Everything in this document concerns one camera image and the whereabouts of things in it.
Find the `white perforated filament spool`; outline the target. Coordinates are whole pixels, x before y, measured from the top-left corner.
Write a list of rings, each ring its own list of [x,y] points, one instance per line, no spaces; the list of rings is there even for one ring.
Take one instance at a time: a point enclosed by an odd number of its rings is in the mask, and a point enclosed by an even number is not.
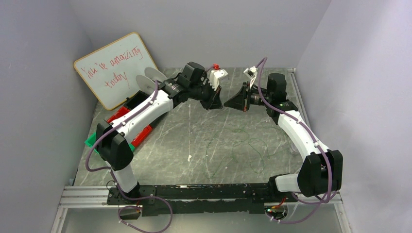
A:
[[[151,95],[155,90],[155,81],[162,83],[167,77],[159,70],[147,67],[144,69],[144,75],[137,75],[136,82],[140,90],[145,94]]]

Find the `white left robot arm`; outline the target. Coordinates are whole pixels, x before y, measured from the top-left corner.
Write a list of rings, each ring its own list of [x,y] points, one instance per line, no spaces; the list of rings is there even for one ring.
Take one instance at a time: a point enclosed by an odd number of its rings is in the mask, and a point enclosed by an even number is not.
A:
[[[149,93],[148,98],[118,119],[98,124],[93,147],[128,199],[140,196],[140,185],[131,168],[131,141],[150,123],[189,99],[199,101],[206,110],[221,109],[220,80],[227,76],[224,69],[213,67],[207,71],[202,65],[189,62],[174,78],[160,81],[155,76],[137,77],[140,89]]]

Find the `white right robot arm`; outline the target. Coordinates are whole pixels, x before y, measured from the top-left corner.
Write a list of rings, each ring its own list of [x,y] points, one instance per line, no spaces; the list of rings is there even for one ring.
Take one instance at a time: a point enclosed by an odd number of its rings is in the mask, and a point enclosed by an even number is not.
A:
[[[305,197],[326,194],[330,198],[342,186],[343,155],[339,150],[329,149],[314,135],[296,105],[287,99],[286,85],[286,77],[280,73],[268,76],[266,88],[244,82],[224,106],[244,112],[251,105],[265,106],[267,115],[296,146],[303,159],[300,171],[271,177],[268,184],[275,193],[294,192]]]

